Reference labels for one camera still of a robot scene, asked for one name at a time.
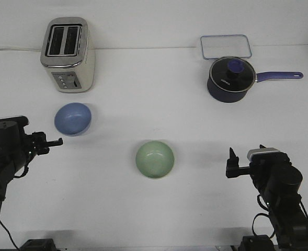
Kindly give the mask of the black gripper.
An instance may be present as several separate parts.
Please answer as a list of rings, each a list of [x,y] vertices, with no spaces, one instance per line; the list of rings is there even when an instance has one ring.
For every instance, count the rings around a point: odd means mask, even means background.
[[[261,150],[267,148],[260,144]],[[290,159],[286,153],[273,153],[258,155],[253,157],[253,161],[249,162],[248,166],[240,167],[239,158],[236,156],[234,150],[229,148],[229,158],[226,162],[226,177],[236,178],[241,175],[250,175],[255,183],[267,182],[270,176],[275,172],[275,166],[279,164],[289,163]]]
[[[24,151],[26,153],[31,152],[32,155],[44,155],[48,154],[50,147],[61,146],[63,139],[55,141],[48,141],[44,132],[34,132],[32,134],[25,134],[24,136]]]

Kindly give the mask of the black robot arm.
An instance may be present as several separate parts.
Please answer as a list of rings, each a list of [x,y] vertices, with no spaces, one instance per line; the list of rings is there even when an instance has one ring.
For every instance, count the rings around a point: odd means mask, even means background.
[[[25,116],[0,119],[0,212],[8,184],[27,174],[28,165],[35,156],[48,154],[50,147],[63,144],[61,138],[47,141],[44,132],[26,134],[28,124]]]
[[[239,158],[229,149],[226,177],[249,175],[259,192],[257,202],[264,210],[258,216],[270,220],[273,233],[243,236],[238,250],[308,250],[308,214],[298,193],[303,180],[288,155],[260,145],[247,153],[249,165],[239,166]]]

